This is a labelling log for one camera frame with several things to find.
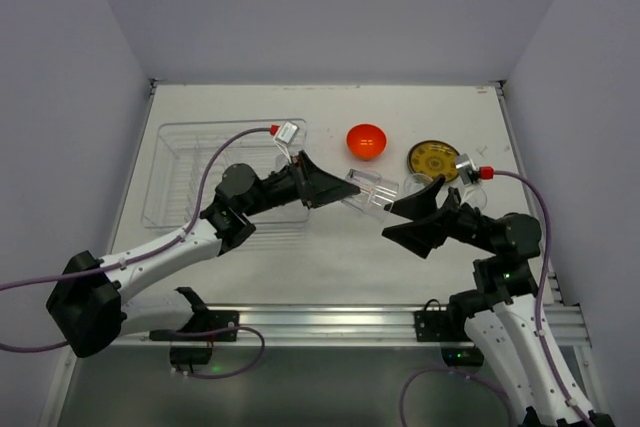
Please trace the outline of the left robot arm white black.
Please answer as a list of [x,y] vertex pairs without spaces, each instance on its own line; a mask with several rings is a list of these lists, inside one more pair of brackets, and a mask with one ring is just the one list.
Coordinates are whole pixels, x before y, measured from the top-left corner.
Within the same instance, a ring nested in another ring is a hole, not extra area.
[[212,203],[187,224],[127,252],[73,256],[46,309],[72,351],[80,358],[92,356],[130,327],[126,304],[180,270],[241,246],[256,230],[251,217],[295,202],[320,208],[360,192],[317,167],[305,152],[266,178],[245,163],[233,164],[222,174]]

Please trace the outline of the clear glass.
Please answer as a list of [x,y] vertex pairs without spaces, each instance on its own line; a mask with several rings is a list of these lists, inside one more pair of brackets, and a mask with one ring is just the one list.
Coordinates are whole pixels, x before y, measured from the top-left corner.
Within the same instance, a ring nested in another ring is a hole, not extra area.
[[403,194],[412,195],[429,186],[433,178],[424,173],[412,173],[403,182]]
[[470,184],[462,189],[462,204],[468,204],[472,208],[483,210],[486,207],[487,202],[487,195],[480,183]]
[[359,214],[383,223],[389,214],[388,208],[398,197],[399,184],[377,172],[356,169],[350,169],[345,180],[360,191],[357,195],[343,199],[341,203]]

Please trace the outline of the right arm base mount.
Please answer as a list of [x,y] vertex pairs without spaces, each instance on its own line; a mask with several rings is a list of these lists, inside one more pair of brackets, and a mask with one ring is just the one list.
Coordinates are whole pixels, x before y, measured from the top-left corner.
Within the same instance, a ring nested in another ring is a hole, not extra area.
[[453,368],[480,368],[484,356],[463,330],[454,325],[448,309],[430,299],[413,312],[414,333],[419,343],[436,343],[445,365]]

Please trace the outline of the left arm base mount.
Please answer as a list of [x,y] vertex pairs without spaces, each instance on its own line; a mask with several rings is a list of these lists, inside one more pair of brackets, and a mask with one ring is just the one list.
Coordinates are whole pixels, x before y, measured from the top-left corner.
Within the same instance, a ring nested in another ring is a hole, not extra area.
[[194,373],[196,367],[208,364],[215,341],[235,342],[240,313],[236,310],[201,310],[178,331],[156,330],[149,333],[154,342],[170,342],[169,363],[172,367]]

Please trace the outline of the orange plastic bowl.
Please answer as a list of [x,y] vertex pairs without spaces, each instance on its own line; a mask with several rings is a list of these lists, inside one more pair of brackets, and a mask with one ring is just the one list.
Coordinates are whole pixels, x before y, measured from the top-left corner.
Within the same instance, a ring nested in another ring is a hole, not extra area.
[[371,161],[379,157],[387,146],[387,136],[378,126],[362,123],[346,134],[346,146],[357,159]]

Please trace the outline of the olive yellow plate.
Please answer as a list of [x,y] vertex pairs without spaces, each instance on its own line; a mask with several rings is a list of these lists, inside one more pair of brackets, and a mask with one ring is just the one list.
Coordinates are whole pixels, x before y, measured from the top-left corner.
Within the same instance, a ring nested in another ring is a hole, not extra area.
[[418,142],[409,149],[407,166],[413,174],[424,174],[430,178],[443,175],[447,183],[459,177],[456,158],[460,153],[450,144],[439,140]]

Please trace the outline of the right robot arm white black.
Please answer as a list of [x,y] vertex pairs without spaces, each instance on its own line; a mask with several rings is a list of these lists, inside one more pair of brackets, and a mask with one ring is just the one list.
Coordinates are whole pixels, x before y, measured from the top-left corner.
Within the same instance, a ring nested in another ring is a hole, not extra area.
[[386,206],[404,221],[385,228],[383,237],[421,258],[448,239],[488,253],[473,263],[475,289],[452,295],[445,312],[493,370],[516,425],[612,425],[576,382],[544,314],[543,284],[529,266],[546,255],[543,223],[521,213],[488,217],[463,202],[455,188],[437,202],[443,185],[438,176]]

